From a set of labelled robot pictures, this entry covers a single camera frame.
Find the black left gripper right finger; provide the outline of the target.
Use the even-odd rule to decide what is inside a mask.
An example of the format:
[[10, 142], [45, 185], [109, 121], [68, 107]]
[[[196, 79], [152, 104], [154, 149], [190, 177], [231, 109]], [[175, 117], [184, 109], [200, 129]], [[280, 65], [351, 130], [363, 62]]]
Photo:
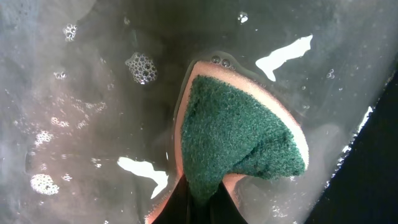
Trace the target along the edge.
[[210, 198], [211, 224], [247, 224], [223, 183]]

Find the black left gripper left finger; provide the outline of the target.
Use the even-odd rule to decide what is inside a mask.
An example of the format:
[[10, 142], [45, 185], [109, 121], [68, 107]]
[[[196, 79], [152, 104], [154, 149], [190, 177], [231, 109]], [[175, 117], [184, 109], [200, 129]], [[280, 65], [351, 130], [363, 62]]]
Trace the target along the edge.
[[193, 197], [189, 183], [182, 175], [153, 224], [194, 224]]

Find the green orange sponge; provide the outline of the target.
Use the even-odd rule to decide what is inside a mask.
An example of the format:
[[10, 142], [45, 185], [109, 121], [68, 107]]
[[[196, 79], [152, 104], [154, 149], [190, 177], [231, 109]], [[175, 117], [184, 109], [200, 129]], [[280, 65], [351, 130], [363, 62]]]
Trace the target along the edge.
[[[309, 164], [302, 128], [255, 77], [221, 62], [190, 64], [174, 117], [176, 179], [185, 175], [194, 223], [210, 223], [210, 198], [223, 183], [239, 211], [237, 184], [302, 175]], [[172, 191], [146, 216], [152, 223]]]

